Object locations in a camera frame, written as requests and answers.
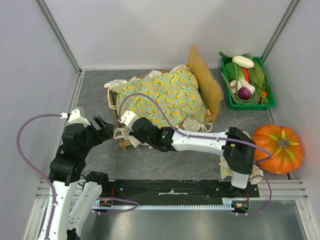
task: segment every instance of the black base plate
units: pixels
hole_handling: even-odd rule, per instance
[[[109,182],[114,197],[138,202],[140,205],[221,205],[222,198],[258,198],[257,185],[248,182],[246,189],[232,187],[230,181],[220,180],[114,180]],[[110,197],[106,192],[102,197]],[[114,202],[114,205],[125,205]]]

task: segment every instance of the red onion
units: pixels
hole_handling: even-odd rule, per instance
[[[251,92],[248,88],[242,87],[238,91],[238,97],[243,100],[248,100],[249,98],[251,98]]]

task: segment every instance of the white wall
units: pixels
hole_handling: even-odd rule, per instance
[[[81,68],[166,68],[191,44],[260,56],[290,0],[45,0]]]
[[[266,70],[275,93],[273,109],[279,125],[302,138],[304,163],[296,171],[303,180],[320,223],[320,2],[300,1],[270,56]]]
[[[29,118],[68,110],[77,74],[34,0],[0,7],[0,239],[22,239],[40,178],[16,150],[16,134]],[[39,119],[22,133],[25,155],[45,173],[63,121]]]

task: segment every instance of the green plastic basket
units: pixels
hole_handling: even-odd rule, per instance
[[[258,56],[254,56],[253,57],[254,61],[257,61],[258,64],[265,70],[265,67],[262,63],[262,60],[260,57]],[[222,72],[225,75],[226,79],[229,81],[228,79],[228,75],[227,75],[227,71],[226,71],[226,64],[227,63],[231,63],[232,62],[232,58],[229,57],[225,57],[223,56],[221,58],[221,64],[222,64]],[[269,84],[270,86],[270,82],[268,79],[268,76],[266,76],[266,82]],[[227,94],[228,94],[228,103],[229,103],[229,108],[231,110],[267,110],[269,108],[275,107],[276,106],[276,100],[275,100],[275,96],[273,94],[272,91],[266,89],[266,92],[268,93],[268,96],[266,97],[269,100],[269,104],[252,104],[252,105],[248,105],[248,104],[236,104],[231,97],[231,94],[229,92],[229,89],[226,88]]]

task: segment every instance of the yellow polka dot fabric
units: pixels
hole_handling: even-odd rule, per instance
[[[116,108],[122,101],[133,93],[143,93],[151,97],[165,113],[169,121],[177,126],[188,116],[203,124],[206,107],[198,93],[198,82],[189,68],[174,73],[163,73],[162,75],[130,81],[121,86],[111,87],[112,92],[118,93]],[[123,104],[121,114],[126,110],[133,111],[139,117],[149,119],[158,127],[169,126],[157,106],[148,98],[143,96],[132,96]]]

